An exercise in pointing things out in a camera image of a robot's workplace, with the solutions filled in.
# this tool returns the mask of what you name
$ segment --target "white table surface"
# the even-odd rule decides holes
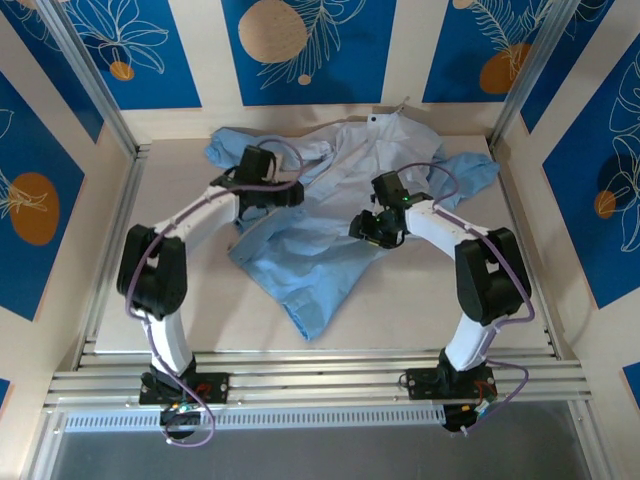
[[[444,137],[448,155],[488,154],[482,136]],[[204,155],[208,141],[154,142],[144,168],[130,225],[153,225],[193,201],[219,170]],[[463,202],[456,213],[490,228],[513,228],[499,183]],[[189,259],[189,291],[182,307],[194,351],[438,349],[460,319],[451,259],[424,241],[408,242],[369,267],[325,332],[306,342],[283,308],[227,257],[230,225]],[[539,299],[538,318],[506,328],[494,347],[548,348]],[[96,352],[148,352],[140,325],[124,314],[115,290],[107,301]]]

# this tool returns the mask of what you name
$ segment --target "gray floor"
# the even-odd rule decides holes
[[[219,432],[200,449],[159,433],[73,433],[54,479],[583,479],[566,405],[514,404],[469,438],[439,426]]]

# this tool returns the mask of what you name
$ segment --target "metal grate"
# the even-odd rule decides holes
[[[257,409],[215,412],[218,430],[276,428],[365,427],[398,425],[441,425],[441,405],[403,407],[335,407]],[[157,411],[76,413],[67,417],[65,432],[132,432],[159,428]],[[201,415],[201,426],[211,423]]]

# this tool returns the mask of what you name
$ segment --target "white line drawing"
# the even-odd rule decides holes
[[[51,32],[42,21],[33,0],[2,0],[11,13],[22,23],[25,31],[36,40],[56,52],[60,51],[58,44],[51,36]]]
[[[14,112],[11,110],[0,109],[0,140],[9,131],[13,114]],[[46,212],[47,207],[42,205],[46,198],[46,193],[36,196],[16,188],[0,170],[0,219],[6,217],[12,209],[19,212],[21,207],[29,207]]]
[[[252,55],[252,45],[262,42],[262,50],[271,61],[262,61],[264,67],[258,76],[266,77],[261,90],[274,83],[297,80],[300,85],[311,83],[315,73],[324,62],[331,60],[332,51],[340,51],[339,28],[352,20],[364,8],[367,0],[358,0],[352,10],[346,7],[354,0],[260,0],[252,5],[240,20],[241,42],[247,53],[260,61],[260,56]],[[281,19],[282,32],[265,31],[248,38],[244,32],[251,32],[255,25],[264,25],[263,15],[277,13]]]
[[[516,15],[511,0],[452,0],[457,9],[468,9],[475,14],[480,32],[489,37],[498,55],[509,61],[509,76],[514,80],[529,52],[531,37],[548,17],[558,0],[529,0],[524,12]],[[565,33],[575,38],[579,22],[595,22],[610,0],[583,0]]]
[[[118,80],[131,80],[134,65],[164,73],[154,47],[169,39],[169,31],[139,20],[138,0],[70,0],[65,10],[101,70]]]
[[[620,251],[640,247],[640,51],[625,71],[609,116],[618,172],[596,198],[596,213],[610,218],[622,213]]]

